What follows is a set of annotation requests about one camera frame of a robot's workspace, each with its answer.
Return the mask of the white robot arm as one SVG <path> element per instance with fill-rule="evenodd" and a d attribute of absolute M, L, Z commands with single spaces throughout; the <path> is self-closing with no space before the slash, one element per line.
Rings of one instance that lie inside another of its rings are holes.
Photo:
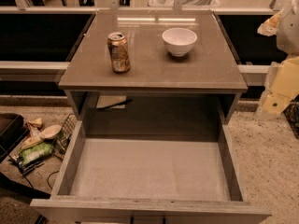
<path fill-rule="evenodd" d="M 277 48 L 287 54 L 283 62 L 271 63 L 257 109 L 261 119 L 274 119 L 299 95 L 299 0 L 289 1 L 258 33 L 275 35 Z"/>

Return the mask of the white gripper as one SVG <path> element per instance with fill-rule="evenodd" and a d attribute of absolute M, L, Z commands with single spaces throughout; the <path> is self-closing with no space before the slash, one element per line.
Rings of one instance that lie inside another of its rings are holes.
<path fill-rule="evenodd" d="M 259 35 L 272 36 L 278 31 L 282 12 L 277 12 L 257 29 Z M 269 91 L 260 97 L 256 115 L 259 119 L 277 118 L 299 94 L 299 57 L 292 57 L 282 63 L 273 63 L 270 71 L 273 77 Z"/>

